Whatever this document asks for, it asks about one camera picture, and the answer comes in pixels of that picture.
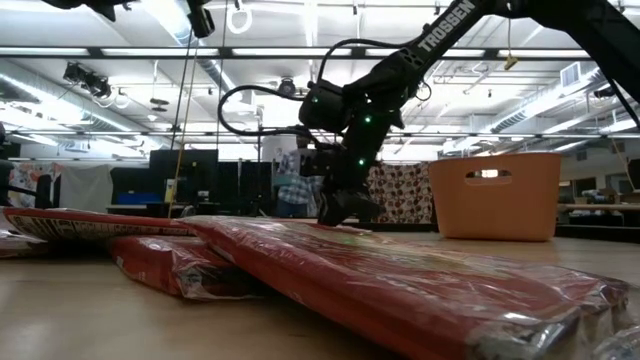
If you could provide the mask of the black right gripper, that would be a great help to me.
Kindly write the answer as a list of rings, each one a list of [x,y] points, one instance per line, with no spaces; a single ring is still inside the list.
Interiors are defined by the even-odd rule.
[[[320,193],[318,223],[338,226],[351,216],[344,204],[342,190],[363,191],[369,170],[377,164],[380,143],[364,142],[350,145],[333,143],[326,146],[329,162],[324,176],[324,192]],[[360,221],[369,222],[385,211],[369,194],[357,192],[351,198],[351,212]]]

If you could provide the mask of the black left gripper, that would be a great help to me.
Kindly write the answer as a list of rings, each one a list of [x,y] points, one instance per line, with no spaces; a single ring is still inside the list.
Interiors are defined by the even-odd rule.
[[[192,31],[197,38],[206,38],[214,33],[215,23],[212,15],[205,5],[211,0],[187,0],[189,13],[187,18]]]

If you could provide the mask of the red Orville Redenbacher popcorn bag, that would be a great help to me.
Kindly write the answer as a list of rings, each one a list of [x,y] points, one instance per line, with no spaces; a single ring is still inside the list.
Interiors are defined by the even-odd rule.
[[[260,281],[198,237],[129,235],[110,239],[108,246],[126,276],[175,297],[213,301],[266,293]]]
[[[193,216],[271,288],[410,360],[640,360],[640,288],[349,227]]]
[[[0,207],[0,227],[45,241],[103,240],[128,235],[191,235],[186,227],[172,219],[69,209]]]

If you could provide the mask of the brown patterned cloth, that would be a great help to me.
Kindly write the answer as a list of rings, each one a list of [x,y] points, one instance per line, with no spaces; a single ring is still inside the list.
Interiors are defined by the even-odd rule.
[[[393,165],[381,163],[370,169],[368,185],[373,200],[384,211],[375,223],[431,224],[434,202],[429,163]]]

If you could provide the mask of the person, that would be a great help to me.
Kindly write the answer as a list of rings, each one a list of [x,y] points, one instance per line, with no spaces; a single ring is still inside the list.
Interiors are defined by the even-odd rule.
[[[296,148],[283,154],[276,172],[276,215],[280,218],[311,218],[317,215],[316,194],[323,177],[304,176],[315,151],[309,148],[308,138],[297,136]]]

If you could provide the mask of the black ceiling track light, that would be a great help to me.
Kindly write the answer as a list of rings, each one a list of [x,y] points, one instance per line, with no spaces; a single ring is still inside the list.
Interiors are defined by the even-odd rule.
[[[63,79],[72,85],[80,86],[96,98],[104,99],[112,94],[112,88],[106,76],[86,69],[80,63],[68,62]]]

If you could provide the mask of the orange plastic basket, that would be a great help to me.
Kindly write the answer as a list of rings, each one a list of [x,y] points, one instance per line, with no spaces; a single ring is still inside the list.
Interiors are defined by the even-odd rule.
[[[560,182],[557,153],[438,160],[429,181],[440,234],[450,239],[546,242]]]

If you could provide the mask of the black screen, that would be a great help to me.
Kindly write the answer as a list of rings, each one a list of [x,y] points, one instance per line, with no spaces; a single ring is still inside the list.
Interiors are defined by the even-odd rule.
[[[217,150],[155,150],[150,153],[148,184],[162,200],[167,182],[177,181],[175,200],[211,199],[218,174]]]

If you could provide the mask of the grey cloth cover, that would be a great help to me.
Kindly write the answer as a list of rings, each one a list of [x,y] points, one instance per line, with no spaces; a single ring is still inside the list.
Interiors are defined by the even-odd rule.
[[[64,166],[60,170],[60,208],[106,213],[112,194],[109,165]]]

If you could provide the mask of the colourful floral cloth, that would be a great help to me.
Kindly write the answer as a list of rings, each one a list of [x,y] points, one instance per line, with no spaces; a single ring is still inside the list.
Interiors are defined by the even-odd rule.
[[[9,184],[43,194],[55,205],[61,165],[55,162],[17,162],[9,175]]]

